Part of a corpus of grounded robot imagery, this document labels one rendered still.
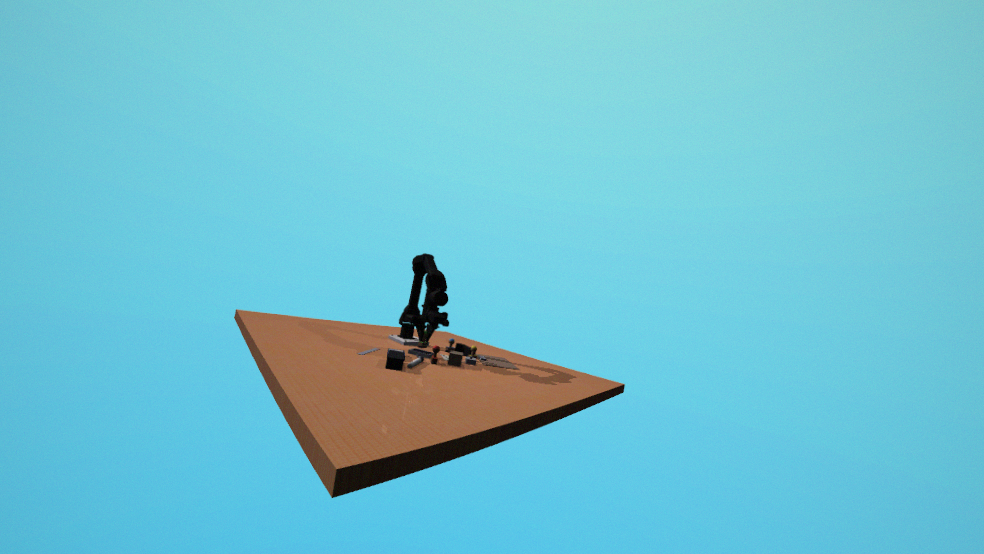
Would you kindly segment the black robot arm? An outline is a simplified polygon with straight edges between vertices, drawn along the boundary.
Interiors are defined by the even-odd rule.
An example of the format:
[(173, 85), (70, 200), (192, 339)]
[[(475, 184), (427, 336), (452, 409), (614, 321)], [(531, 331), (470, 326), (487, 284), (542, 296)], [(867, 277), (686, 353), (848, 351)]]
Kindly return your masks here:
[[(425, 275), (427, 291), (425, 303), (441, 307), (446, 305), (448, 302), (448, 296), (445, 293), (445, 291), (447, 291), (446, 279), (444, 274), (437, 269), (434, 262), (434, 256), (427, 253), (417, 255), (413, 258), (412, 265), (414, 279), (410, 299), (408, 305), (401, 313), (399, 324), (402, 325), (402, 328), (400, 335), (397, 335), (397, 337), (403, 339), (415, 339), (413, 338), (415, 324), (409, 322), (403, 323), (406, 322), (403, 320), (406, 314), (412, 314), (420, 317), (421, 312), (418, 308), (418, 304)], [(428, 319), (428, 317), (433, 324), (442, 325), (443, 321), (447, 320), (448, 314), (446, 312), (439, 313), (438, 310), (432, 311), (429, 307), (426, 312), (425, 319)]]

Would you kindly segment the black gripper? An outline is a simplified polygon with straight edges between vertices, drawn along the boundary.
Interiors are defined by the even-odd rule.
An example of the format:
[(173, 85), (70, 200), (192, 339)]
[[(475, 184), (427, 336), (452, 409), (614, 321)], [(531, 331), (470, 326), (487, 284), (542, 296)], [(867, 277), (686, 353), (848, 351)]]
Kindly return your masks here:
[[(406, 322), (415, 324), (420, 342), (422, 342), (423, 335), (424, 335), (424, 330), (427, 327), (426, 328), (426, 331), (428, 331), (429, 336), (426, 338), (426, 342), (428, 342), (429, 339), (430, 339), (430, 337), (432, 336), (433, 332), (436, 329), (439, 329), (440, 327), (438, 327), (438, 324), (433, 324), (429, 320), (429, 317), (428, 317), (428, 319), (425, 319), (425, 315), (426, 315), (426, 312), (429, 309), (429, 307), (430, 307), (430, 309), (432, 311), (435, 311), (435, 310), (438, 310), (439, 311), (439, 308), (437, 308), (436, 305), (429, 304), (429, 303), (424, 303), (424, 305), (422, 305), (422, 307), (423, 307), (423, 312), (422, 312), (422, 315), (420, 315), (420, 317), (414, 316), (412, 314), (406, 314), (404, 316), (404, 320), (403, 321), (406, 321)], [(427, 325), (425, 325), (425, 323), (427, 323)], [(442, 327), (448, 327), (448, 326), (449, 326), (449, 321), (448, 320), (443, 321)]]

